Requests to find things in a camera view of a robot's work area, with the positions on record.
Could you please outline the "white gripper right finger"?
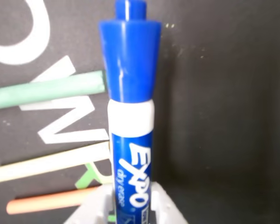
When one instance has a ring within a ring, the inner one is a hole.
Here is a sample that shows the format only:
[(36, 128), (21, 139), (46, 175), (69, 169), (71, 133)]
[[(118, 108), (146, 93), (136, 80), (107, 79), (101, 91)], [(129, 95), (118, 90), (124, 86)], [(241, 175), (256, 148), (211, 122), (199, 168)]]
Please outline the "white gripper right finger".
[(184, 224), (185, 218), (163, 187), (151, 185), (151, 210), (155, 212), (157, 224)]

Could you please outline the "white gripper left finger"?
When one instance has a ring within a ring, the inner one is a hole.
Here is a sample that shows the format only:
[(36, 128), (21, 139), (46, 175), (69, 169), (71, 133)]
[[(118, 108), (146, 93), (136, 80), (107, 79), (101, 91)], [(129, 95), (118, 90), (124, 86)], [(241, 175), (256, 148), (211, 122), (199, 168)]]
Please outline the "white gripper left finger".
[(82, 204), (64, 222), (65, 224), (107, 224), (113, 206), (111, 184), (104, 184), (89, 193)]

